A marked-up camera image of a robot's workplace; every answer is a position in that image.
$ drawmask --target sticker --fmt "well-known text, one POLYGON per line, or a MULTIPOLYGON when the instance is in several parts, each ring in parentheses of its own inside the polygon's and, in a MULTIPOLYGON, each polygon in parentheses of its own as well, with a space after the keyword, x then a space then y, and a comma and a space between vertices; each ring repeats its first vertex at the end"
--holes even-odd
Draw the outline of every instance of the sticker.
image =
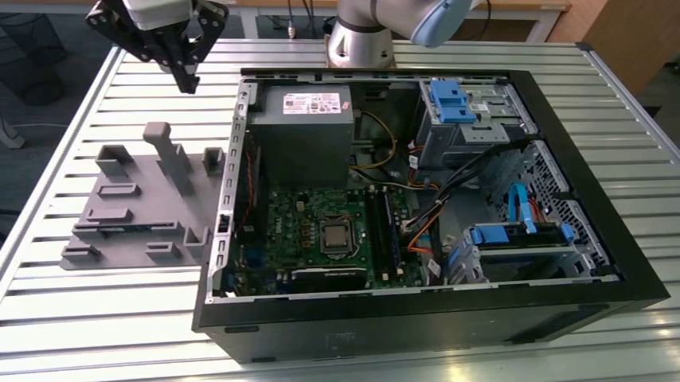
POLYGON ((411 169, 418 169, 418 157, 414 155, 407 156, 407 165, 411 169))
POLYGON ((486 106, 486 103, 472 103, 470 104, 470 110, 472 111, 489 111, 489 107, 486 106))
POLYGON ((283 114, 339 114, 341 112, 339 93, 289 93, 283 96, 283 114))
POLYGON ((431 259, 429 260, 427 268, 434 273, 434 275, 438 277, 439 273, 442 272, 442 267, 431 259))

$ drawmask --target vertical post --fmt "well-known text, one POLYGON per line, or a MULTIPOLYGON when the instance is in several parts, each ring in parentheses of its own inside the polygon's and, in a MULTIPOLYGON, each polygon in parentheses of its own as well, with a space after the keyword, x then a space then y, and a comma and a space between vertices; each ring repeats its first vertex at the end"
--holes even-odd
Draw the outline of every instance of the vertical post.
POLYGON ((144 128, 143 139, 156 148, 163 164, 163 170, 172 178, 174 186, 182 196, 194 194, 194 186, 191 185, 190 175, 187 173, 186 162, 182 158, 182 150, 176 150, 170 141, 170 124, 166 122, 150 122, 144 128))

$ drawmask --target blue latch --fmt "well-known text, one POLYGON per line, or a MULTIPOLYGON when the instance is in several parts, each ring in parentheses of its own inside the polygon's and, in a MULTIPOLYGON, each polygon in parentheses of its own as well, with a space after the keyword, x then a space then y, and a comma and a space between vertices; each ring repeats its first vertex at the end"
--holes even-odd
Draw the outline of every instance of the blue latch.
POLYGON ((472 242, 474 244, 505 244, 510 243, 506 229, 501 225, 478 225, 470 229, 472 242))
POLYGON ((484 243, 484 238, 481 237, 481 232, 477 231, 477 228, 470 229, 470 237, 472 237, 472 243, 474 245, 484 243))
POLYGON ((468 108, 468 95, 460 90, 458 82, 434 80, 430 82, 430 96, 438 108, 442 123, 473 123, 477 115, 468 108))
POLYGON ((560 228, 562 229, 564 239, 566 240, 568 243, 572 243, 574 236, 572 226, 566 223, 562 223, 560 228))
POLYGON ((502 225, 478 225, 477 231, 481 232, 481 237, 484 237, 485 244, 510 243, 506 229, 502 225))
POLYGON ((536 233, 536 225, 532 218, 532 207, 526 186, 522 183, 513 183, 508 193, 508 220, 517 221, 516 199, 520 200, 520 219, 526 225, 526 233, 536 233))
POLYGON ((456 259, 458 259, 460 248, 456 248, 456 251, 449 256, 449 261, 446 262, 446 267, 450 268, 454 265, 456 259))

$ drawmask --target aluminum table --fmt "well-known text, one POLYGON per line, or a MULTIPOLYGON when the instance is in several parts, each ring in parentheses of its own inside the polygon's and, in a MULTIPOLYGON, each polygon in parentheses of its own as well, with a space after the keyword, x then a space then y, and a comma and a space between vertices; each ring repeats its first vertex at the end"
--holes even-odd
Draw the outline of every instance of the aluminum table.
POLYGON ((672 298, 545 344, 239 365, 190 330, 198 267, 63 271, 101 145, 151 153, 147 121, 187 152, 226 146, 243 67, 322 67, 321 41, 223 40, 195 95, 112 49, 0 252, 0 381, 676 380, 680 378, 680 158, 596 54, 574 45, 398 42, 402 68, 530 70, 672 298))

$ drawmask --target red wire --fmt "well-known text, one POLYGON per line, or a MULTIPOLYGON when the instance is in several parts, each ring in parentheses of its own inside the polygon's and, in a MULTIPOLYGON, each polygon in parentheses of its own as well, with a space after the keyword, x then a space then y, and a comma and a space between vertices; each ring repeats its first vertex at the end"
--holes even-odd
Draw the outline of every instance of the red wire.
POLYGON ((247 210, 246 215, 243 215, 242 225, 238 228, 238 231, 243 229, 243 225, 246 224, 247 216, 251 213, 252 208, 252 169, 251 169, 251 153, 246 153, 247 156, 247 210))
POLYGON ((529 204, 532 205, 533 213, 536 213, 537 220, 545 222, 545 217, 542 216, 541 208, 538 207, 538 203, 533 198, 529 199, 529 204))

